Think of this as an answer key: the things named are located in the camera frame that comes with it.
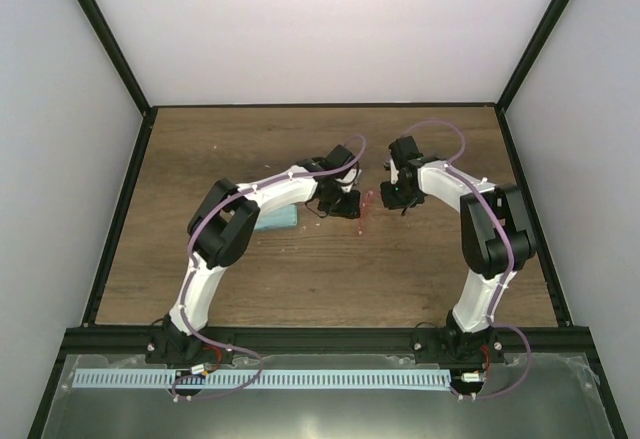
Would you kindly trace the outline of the red transparent sunglasses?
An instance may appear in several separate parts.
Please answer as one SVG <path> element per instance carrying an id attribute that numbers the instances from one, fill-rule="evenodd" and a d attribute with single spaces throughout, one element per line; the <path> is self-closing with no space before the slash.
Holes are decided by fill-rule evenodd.
<path id="1" fill-rule="evenodd" d="M 368 190 L 363 196 L 360 203 L 360 217 L 358 219 L 358 235 L 362 236 L 365 233 L 367 217 L 370 214 L 371 207 L 375 201 L 376 191 L 373 189 Z"/>

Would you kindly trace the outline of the teal glasses case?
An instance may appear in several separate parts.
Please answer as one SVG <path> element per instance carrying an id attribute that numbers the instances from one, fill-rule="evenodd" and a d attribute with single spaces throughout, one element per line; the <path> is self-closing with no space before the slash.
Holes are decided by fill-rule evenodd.
<path id="1" fill-rule="evenodd" d="M 258 232 L 296 228 L 298 225 L 298 209 L 296 205 L 283 206 L 269 213 L 261 213 L 255 230 Z"/>

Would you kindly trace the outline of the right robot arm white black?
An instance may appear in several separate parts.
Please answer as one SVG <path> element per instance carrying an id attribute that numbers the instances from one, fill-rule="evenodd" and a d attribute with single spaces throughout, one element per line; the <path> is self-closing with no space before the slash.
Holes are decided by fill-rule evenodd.
<path id="1" fill-rule="evenodd" d="M 393 141 L 389 153 L 390 179 L 380 184 L 386 209 L 405 214 L 434 197 L 459 213 L 468 273 L 459 300 L 447 314 L 441 340 L 451 359 L 468 361 L 487 341 L 510 282 L 536 255 L 522 193 L 514 184 L 477 179 L 448 161 L 422 154 L 411 136 Z"/>

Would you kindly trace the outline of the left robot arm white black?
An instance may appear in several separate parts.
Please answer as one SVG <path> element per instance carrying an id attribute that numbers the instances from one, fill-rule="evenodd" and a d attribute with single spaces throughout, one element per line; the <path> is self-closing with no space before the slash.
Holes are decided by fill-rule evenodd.
<path id="1" fill-rule="evenodd" d="M 320 216 L 356 219 L 360 192 L 355 189 L 363 151 L 342 144 L 325 157 L 312 157 L 251 183 L 217 181 L 188 224 L 188 265 L 176 302 L 162 320 L 153 342 L 163 357 L 184 363 L 204 351 L 200 331 L 227 269 L 246 252 L 258 220 L 281 208 L 318 202 Z"/>

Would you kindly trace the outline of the metal front plate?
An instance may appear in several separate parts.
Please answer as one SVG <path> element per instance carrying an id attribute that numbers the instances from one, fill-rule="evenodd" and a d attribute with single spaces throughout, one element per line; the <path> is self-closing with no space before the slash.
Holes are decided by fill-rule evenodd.
<path id="1" fill-rule="evenodd" d="M 448 370 L 449 390 L 73 389 L 79 369 L 187 370 L 126 359 L 67 359 L 44 438 L 610 438 L 599 379 L 581 355 L 509 355 L 463 399 L 457 371 L 384 355 L 271 356 L 219 370 Z"/>

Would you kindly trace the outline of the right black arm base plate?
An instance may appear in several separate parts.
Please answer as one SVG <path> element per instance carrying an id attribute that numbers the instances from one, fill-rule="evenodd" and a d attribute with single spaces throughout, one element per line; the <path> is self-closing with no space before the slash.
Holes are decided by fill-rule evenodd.
<path id="1" fill-rule="evenodd" d="M 487 332 L 457 334 L 447 328 L 417 328 L 410 334 L 415 360 L 450 365 L 503 363 L 504 354 L 494 348 Z"/>

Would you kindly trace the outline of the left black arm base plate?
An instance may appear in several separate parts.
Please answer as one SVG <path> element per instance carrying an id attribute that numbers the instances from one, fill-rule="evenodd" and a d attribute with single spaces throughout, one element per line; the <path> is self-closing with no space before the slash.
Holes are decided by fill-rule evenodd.
<path id="1" fill-rule="evenodd" d="M 148 364 L 172 366 L 191 366 L 200 363 L 229 364 L 233 358 L 232 352 L 205 344 L 196 338 L 188 338 L 186 343 L 179 346 L 169 340 L 157 338 L 151 345 L 153 349 L 145 354 Z"/>

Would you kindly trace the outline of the black aluminium frame rail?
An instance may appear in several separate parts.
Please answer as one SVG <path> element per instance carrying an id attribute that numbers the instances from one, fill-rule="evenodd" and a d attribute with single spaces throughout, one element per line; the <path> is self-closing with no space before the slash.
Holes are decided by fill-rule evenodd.
<path id="1" fill-rule="evenodd" d="M 409 353 L 406 328 L 292 328 L 292 327 L 208 327 L 202 331 L 222 347 L 236 346 L 261 355 L 301 353 Z M 68 354 L 144 354 L 158 327 L 91 326 L 68 329 L 60 346 Z M 586 351 L 594 347 L 587 327 L 525 327 L 523 334 L 534 352 Z"/>

